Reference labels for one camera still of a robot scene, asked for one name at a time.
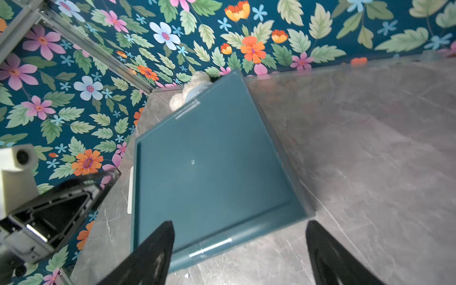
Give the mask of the teal drawer cabinet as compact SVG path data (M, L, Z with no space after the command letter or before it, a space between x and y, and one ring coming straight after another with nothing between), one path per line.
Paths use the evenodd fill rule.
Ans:
M137 138L133 171L131 249L172 222L172 272L314 215L239 71Z

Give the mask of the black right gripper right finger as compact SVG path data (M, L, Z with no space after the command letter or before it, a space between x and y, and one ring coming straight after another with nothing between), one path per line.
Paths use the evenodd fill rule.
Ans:
M317 285L384 285L316 220L307 224L306 243Z

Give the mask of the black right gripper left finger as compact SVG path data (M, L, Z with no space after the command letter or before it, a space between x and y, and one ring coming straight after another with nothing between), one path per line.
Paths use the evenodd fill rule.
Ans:
M163 222L127 259L108 274L100 285L163 285L171 264L175 230Z

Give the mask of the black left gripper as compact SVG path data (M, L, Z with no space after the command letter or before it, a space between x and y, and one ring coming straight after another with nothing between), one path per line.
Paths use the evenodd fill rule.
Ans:
M58 252L120 178L104 171L69 179L1 220L1 261L37 263Z

